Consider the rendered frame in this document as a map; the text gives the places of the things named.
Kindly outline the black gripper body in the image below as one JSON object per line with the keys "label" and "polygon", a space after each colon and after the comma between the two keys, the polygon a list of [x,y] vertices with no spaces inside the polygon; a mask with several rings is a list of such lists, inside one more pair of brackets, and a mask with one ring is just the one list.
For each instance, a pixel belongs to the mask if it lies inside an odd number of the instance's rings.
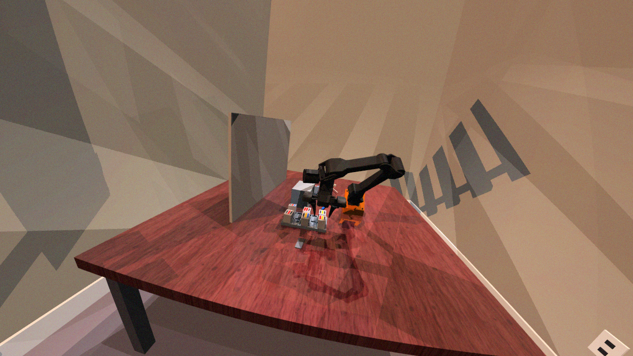
{"label": "black gripper body", "polygon": [[[322,185],[319,183],[319,188],[323,188],[324,191],[328,191],[329,189],[333,191],[333,185]],[[318,195],[314,195],[314,192],[305,191],[302,197],[302,201],[314,203],[315,200],[318,200]],[[347,201],[345,197],[337,196],[335,198],[334,206],[338,206],[341,208],[346,208]]]}

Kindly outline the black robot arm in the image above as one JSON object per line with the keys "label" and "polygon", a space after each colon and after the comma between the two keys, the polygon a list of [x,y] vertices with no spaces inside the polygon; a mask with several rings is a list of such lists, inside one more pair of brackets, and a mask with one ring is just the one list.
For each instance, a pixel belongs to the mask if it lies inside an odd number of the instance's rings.
{"label": "black robot arm", "polygon": [[[366,156],[357,159],[345,160],[342,158],[330,158],[318,165],[318,170],[304,169],[303,183],[334,185],[334,180],[342,178],[350,172],[370,171],[381,169],[360,184],[348,186],[348,205],[359,206],[363,202],[364,193],[387,179],[397,179],[405,175],[404,165],[400,157],[392,154],[381,153],[375,156]],[[328,208],[334,205],[335,196],[332,191],[319,189],[317,205]]]}

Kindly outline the grey flat panel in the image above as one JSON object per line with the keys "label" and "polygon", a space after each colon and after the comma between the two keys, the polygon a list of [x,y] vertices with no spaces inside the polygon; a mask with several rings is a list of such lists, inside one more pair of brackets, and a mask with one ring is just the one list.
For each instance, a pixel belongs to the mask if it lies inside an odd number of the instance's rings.
{"label": "grey flat panel", "polygon": [[230,223],[286,180],[291,120],[228,113]]}

